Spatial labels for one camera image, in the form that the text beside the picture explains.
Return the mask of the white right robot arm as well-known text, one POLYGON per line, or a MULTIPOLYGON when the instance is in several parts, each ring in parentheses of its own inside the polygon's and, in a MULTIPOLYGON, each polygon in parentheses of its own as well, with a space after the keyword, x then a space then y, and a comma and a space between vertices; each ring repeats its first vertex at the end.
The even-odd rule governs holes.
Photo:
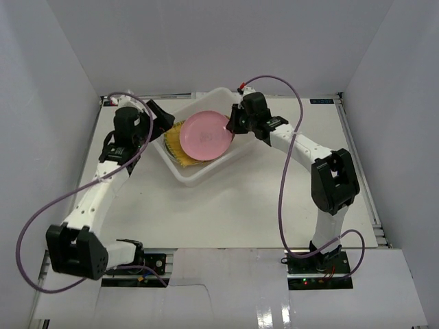
POLYGON ((254 134, 254 137, 286 154, 308 170, 311 176, 311 198, 318 209, 309 253, 289 255, 296 259, 310 258, 311 268, 326 273, 335 264, 341 251, 342 226, 349 206, 360 192, 350 152, 332 150, 298 133, 298 127, 280 116, 273 116, 265 96, 251 88, 238 90, 241 99, 233 104, 227 130, 233 134, 254 134))

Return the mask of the oblong yellow woven tray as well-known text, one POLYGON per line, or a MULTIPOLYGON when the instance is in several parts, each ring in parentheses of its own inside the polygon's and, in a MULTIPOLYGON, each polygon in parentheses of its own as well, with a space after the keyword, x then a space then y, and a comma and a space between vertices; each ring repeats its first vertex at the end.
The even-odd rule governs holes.
POLYGON ((184 121, 179 121, 173 127, 164 133, 164 146, 169 156, 182 168, 192 167, 196 165, 204 165, 206 161, 196 160, 188 156, 182 149, 180 144, 180 131, 184 121))

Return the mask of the pink plastic plate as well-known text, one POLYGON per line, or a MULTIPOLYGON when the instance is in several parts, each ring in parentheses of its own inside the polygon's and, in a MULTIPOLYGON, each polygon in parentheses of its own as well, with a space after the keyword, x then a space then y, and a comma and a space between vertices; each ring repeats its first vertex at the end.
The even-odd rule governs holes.
POLYGON ((193 114, 182 124, 179 141, 189 157, 210 161, 222 156, 230 147, 234 134, 226 129, 229 118, 207 110, 193 114))

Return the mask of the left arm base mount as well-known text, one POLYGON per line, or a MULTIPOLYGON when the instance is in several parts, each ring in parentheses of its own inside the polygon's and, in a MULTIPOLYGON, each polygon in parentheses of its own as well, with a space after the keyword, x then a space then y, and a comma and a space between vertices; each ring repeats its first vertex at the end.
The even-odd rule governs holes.
POLYGON ((172 253, 145 252, 143 268, 112 269, 102 278, 103 287, 112 288, 165 288, 173 268, 172 253))

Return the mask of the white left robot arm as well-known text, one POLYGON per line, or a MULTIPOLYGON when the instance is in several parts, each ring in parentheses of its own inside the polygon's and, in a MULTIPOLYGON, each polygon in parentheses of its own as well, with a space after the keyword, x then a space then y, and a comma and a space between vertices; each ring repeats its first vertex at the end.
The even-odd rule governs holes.
POLYGON ((96 183, 87 188, 81 200, 60 225, 46 231, 52 269, 57 273, 99 280, 108 270, 123 267, 140 272, 145 265, 142 243, 118 239, 105 244, 100 231, 112 201, 134 171, 140 151, 170 130, 175 118, 155 101, 146 104, 132 97, 120 97, 114 128, 103 142, 95 171, 96 183))

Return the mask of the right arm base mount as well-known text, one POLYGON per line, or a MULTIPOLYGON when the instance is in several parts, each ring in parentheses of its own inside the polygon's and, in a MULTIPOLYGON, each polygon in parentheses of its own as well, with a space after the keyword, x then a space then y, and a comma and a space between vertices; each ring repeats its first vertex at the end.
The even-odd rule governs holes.
POLYGON ((351 271, 346 252, 320 264, 315 258, 298 259, 286 255, 281 264, 287 267, 290 291, 321 291, 353 289, 352 278, 342 278, 351 271))

